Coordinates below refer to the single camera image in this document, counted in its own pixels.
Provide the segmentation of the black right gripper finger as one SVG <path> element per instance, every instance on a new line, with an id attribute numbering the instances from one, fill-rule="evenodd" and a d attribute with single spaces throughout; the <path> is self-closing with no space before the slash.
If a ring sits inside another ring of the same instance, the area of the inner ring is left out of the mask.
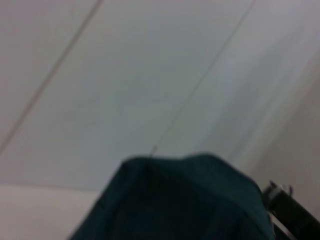
<path id="1" fill-rule="evenodd" d="M 293 198 L 291 185 L 273 181 L 263 190 L 262 198 L 276 240 L 318 240 L 320 222 Z"/>

